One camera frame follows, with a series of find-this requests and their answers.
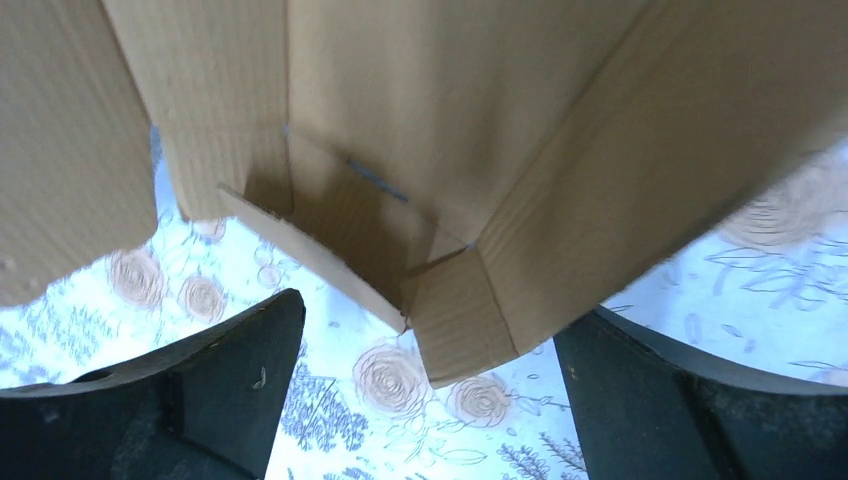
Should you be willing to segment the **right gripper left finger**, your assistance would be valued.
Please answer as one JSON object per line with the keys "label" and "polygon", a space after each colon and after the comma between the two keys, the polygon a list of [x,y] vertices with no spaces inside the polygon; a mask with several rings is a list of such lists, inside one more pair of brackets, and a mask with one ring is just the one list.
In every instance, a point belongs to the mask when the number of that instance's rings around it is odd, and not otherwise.
{"label": "right gripper left finger", "polygon": [[305,326],[294,289],[65,384],[1,393],[5,479],[261,479]]}

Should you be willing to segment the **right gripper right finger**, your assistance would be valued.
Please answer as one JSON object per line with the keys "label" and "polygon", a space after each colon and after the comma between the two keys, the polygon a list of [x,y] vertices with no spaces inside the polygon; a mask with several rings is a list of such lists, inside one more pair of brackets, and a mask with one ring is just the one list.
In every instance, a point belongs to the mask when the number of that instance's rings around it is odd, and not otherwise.
{"label": "right gripper right finger", "polygon": [[592,479],[843,479],[847,391],[596,308],[554,337]]}

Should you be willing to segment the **brown cardboard box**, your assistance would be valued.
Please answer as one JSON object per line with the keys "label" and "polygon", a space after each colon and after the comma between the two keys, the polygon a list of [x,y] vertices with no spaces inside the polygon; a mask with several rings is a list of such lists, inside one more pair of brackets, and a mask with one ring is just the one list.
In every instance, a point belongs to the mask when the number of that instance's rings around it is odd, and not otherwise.
{"label": "brown cardboard box", "polygon": [[432,385],[543,343],[847,132],[843,1],[5,1],[1,303],[234,215]]}

